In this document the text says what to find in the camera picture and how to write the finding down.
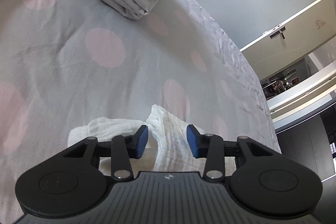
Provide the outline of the white crinkled muslin blanket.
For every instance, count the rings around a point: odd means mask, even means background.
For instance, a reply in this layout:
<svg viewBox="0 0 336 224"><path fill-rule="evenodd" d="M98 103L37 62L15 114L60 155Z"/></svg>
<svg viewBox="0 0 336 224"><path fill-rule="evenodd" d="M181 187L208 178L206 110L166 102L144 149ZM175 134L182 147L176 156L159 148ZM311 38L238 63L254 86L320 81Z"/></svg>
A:
<svg viewBox="0 0 336 224"><path fill-rule="evenodd" d="M89 136L96 137L98 141L110 141L117 135L133 135L141 125L148 127L149 136L142 158L130 160L134 174L142 170L203 173L206 160L193 157L186 138L187 122L158 105L151 107L144 121L122 116L98 117L73 128L68 135L67 146Z"/></svg>

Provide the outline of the dark wardrobe panel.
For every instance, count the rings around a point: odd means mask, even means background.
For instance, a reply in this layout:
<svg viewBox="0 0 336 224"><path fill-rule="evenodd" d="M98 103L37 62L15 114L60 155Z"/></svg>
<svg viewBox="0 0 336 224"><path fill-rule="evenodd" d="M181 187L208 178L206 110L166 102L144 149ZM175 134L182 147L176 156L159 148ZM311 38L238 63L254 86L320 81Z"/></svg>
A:
<svg viewBox="0 0 336 224"><path fill-rule="evenodd" d="M321 181L335 178L335 106L277 134L281 152Z"/></svg>

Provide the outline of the pink dotted bed sheet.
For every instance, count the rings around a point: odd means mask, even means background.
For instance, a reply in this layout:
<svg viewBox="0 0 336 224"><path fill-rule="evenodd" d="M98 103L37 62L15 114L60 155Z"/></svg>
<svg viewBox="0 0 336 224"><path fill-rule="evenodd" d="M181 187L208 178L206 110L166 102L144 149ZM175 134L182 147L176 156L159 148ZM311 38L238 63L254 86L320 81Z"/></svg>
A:
<svg viewBox="0 0 336 224"><path fill-rule="evenodd" d="M196 0L129 20L100 0L1 0L1 223L14 188L95 119L146 121L154 105L203 132L279 150L260 83Z"/></svg>

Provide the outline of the cream room door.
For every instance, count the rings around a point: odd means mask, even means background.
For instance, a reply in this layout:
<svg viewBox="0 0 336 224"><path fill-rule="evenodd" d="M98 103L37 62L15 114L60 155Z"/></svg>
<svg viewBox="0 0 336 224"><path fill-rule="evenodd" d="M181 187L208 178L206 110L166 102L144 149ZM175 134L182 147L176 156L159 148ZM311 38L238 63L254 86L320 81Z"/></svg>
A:
<svg viewBox="0 0 336 224"><path fill-rule="evenodd" d="M285 26L285 39L269 35ZM260 80L279 73L335 37L334 0L316 0L241 49Z"/></svg>

